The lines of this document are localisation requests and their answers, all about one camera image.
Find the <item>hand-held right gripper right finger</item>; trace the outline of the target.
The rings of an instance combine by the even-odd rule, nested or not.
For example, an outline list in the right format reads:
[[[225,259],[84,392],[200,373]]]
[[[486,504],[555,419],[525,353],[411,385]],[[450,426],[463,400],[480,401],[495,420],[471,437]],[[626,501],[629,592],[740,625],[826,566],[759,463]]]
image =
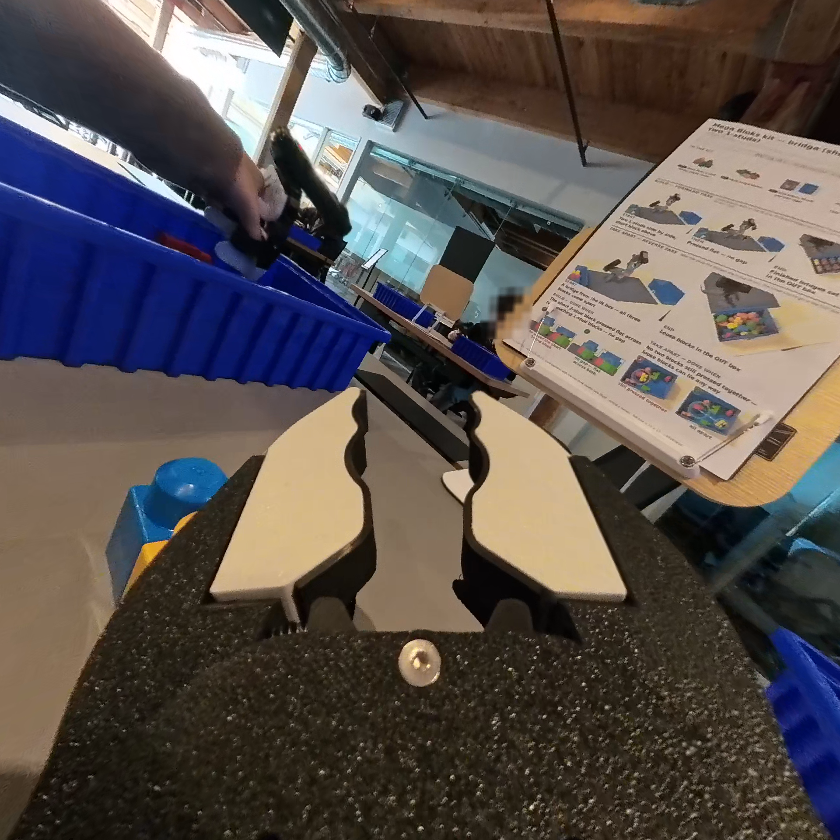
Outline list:
[[[486,393],[470,404],[470,549],[539,594],[624,602],[627,585],[568,450]]]

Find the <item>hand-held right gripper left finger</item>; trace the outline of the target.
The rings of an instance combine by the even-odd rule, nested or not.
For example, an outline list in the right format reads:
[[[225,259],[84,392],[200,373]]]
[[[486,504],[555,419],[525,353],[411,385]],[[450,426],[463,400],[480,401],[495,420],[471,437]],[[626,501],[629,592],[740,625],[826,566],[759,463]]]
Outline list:
[[[278,602],[287,620],[307,621],[332,598],[354,616],[375,572],[367,408],[366,391],[349,387],[268,447],[210,585],[214,602]]]

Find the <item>large blue plastic bin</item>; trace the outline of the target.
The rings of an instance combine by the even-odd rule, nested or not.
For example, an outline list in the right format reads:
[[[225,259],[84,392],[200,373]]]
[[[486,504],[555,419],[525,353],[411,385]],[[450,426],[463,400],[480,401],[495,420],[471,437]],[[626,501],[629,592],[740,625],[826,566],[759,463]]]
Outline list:
[[[337,392],[390,341],[286,257],[267,285],[231,270],[221,232],[184,203],[7,119],[1,141],[2,360]]]

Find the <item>blue building block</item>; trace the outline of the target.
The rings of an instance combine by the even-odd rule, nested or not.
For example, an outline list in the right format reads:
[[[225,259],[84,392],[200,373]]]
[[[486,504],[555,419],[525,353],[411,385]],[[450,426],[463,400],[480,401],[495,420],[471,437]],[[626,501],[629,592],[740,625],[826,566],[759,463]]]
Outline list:
[[[178,458],[161,465],[150,484],[129,489],[106,548],[116,604],[142,546],[169,538],[177,522],[205,508],[227,479],[210,460]]]

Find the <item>yellow building block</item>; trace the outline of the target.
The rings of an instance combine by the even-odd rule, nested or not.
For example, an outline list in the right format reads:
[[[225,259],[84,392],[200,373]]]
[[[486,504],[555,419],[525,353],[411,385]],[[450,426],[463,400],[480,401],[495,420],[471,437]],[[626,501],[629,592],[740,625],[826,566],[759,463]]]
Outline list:
[[[146,569],[153,563],[156,557],[169,544],[169,542],[174,538],[174,536],[177,535],[181,530],[183,530],[186,527],[186,525],[195,517],[195,515],[196,512],[191,512],[184,516],[180,521],[178,521],[169,538],[159,541],[147,542],[142,546],[136,558],[136,561],[134,562],[132,571],[129,576],[129,580],[122,591],[122,598],[126,596],[126,594],[133,587],[134,583],[141,577],[143,572],[145,572]]]

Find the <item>person's left forearm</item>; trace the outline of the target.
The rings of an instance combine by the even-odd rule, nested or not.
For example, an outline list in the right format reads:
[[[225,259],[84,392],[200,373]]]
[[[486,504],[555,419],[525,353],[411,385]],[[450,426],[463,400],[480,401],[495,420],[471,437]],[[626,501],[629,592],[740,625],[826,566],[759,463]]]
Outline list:
[[[244,155],[200,89],[102,2],[1,2],[1,80],[208,202]]]

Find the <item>person's left hand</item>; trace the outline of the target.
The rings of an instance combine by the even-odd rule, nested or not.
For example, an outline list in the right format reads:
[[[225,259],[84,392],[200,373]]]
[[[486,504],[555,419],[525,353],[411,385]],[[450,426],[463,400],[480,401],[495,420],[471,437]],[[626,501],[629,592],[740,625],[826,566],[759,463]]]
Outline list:
[[[209,203],[235,216],[248,236],[257,242],[267,240],[266,224],[276,222],[287,204],[287,191],[274,164],[260,168],[246,152],[236,172],[218,196]]]

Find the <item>white clip bar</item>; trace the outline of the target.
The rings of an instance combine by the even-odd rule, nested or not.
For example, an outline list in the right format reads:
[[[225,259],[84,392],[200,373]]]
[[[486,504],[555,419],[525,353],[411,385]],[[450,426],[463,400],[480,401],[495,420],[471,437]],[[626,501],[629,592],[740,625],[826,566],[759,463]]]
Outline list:
[[[532,357],[519,364],[518,373],[546,396],[570,408],[590,424],[601,427],[649,464],[683,482],[700,477],[697,458],[682,452],[674,441],[653,425],[640,420],[631,411],[570,374],[556,371]]]

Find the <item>small blue plastic bin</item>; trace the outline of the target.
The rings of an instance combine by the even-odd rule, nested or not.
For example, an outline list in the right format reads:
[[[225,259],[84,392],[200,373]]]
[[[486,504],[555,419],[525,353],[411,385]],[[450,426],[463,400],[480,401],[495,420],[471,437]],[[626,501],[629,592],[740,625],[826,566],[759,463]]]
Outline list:
[[[456,341],[452,343],[451,351],[494,380],[511,382],[515,378],[515,374],[494,351],[472,341],[465,335],[458,336]]]
[[[401,318],[414,322],[423,329],[430,329],[436,321],[435,312],[426,305],[402,294],[385,283],[377,282],[373,298]]]

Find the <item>black hanging rod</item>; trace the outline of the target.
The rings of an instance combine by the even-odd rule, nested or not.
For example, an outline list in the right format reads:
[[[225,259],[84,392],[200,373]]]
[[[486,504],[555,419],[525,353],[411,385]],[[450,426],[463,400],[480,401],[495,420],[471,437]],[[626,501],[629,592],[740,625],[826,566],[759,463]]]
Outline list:
[[[576,101],[574,98],[571,74],[568,60],[565,54],[562,35],[560,32],[559,20],[555,11],[554,2],[545,1],[544,4],[546,6],[547,15],[549,17],[550,31],[552,35],[554,49],[559,62],[560,74],[563,83],[563,91],[568,104],[568,110],[570,113],[570,119],[574,131],[575,144],[577,147],[579,158],[581,160],[581,165],[584,168],[586,168],[588,166],[588,161],[586,157],[588,143],[585,141],[583,132],[581,130],[581,121],[579,111],[576,106]]]
[[[370,46],[373,48],[373,51],[381,58],[381,61],[387,67],[389,73],[391,74],[399,88],[408,97],[415,110],[419,112],[424,121],[430,120],[432,117],[429,115],[429,113],[427,113],[427,111],[424,109],[424,106],[417,99],[417,96],[415,95],[413,89],[410,86],[407,69],[400,65],[400,63],[396,60],[396,54],[394,53],[390,42],[388,42],[385,38],[383,40],[384,46],[382,46],[380,42],[376,39],[375,32],[379,18],[377,16],[373,16],[373,23],[366,24],[366,17],[364,17],[360,12],[358,2],[353,1],[349,3],[349,9],[353,13],[354,18],[362,24],[365,36],[368,39]]]

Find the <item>wooden chair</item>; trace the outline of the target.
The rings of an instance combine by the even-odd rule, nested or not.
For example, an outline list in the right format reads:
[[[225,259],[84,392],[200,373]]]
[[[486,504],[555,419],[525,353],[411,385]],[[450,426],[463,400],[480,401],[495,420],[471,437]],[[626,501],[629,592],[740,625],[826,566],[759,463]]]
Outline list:
[[[461,319],[474,291],[474,282],[441,265],[431,266],[418,296],[425,308],[456,322]]]

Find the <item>black standing panel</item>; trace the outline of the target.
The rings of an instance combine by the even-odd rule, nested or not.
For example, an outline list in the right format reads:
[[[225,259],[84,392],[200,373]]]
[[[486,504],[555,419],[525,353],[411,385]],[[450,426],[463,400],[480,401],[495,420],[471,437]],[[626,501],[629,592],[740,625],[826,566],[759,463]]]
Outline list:
[[[456,226],[437,264],[475,284],[495,247],[493,239]]]

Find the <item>long wooden table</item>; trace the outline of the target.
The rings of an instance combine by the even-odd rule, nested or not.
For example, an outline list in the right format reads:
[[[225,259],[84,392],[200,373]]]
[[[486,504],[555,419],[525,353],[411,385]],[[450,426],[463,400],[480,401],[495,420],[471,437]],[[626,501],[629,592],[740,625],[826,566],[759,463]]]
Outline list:
[[[512,383],[495,379],[489,376],[486,372],[476,368],[473,364],[470,364],[467,360],[464,360],[462,357],[453,352],[451,350],[451,345],[442,335],[433,330],[422,328],[409,319],[405,319],[395,311],[388,308],[384,303],[375,299],[372,294],[363,288],[351,284],[350,289],[358,298],[368,302],[377,311],[384,314],[390,321],[400,325],[400,327],[407,331],[408,334],[412,335],[416,340],[426,345],[430,350],[442,355],[449,362],[455,364],[459,369],[482,383],[483,386],[486,387],[488,393],[494,398],[525,397],[529,395],[528,392],[515,387]]]

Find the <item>black board label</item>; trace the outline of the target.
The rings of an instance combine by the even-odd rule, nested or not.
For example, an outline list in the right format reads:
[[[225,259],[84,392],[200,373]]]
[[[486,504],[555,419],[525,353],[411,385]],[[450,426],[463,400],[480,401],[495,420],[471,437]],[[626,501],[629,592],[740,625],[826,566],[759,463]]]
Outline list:
[[[793,426],[778,423],[761,444],[756,447],[753,454],[763,460],[774,461],[795,435],[797,435],[797,431]]]

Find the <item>grey ceiling duct pipe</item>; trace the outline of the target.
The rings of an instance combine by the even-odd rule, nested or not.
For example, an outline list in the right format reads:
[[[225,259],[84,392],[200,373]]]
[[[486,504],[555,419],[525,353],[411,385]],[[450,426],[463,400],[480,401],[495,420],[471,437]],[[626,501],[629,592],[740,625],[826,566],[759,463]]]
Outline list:
[[[280,4],[314,42],[328,81],[344,83],[353,70],[368,68],[364,52],[358,49],[333,2],[280,1]]]

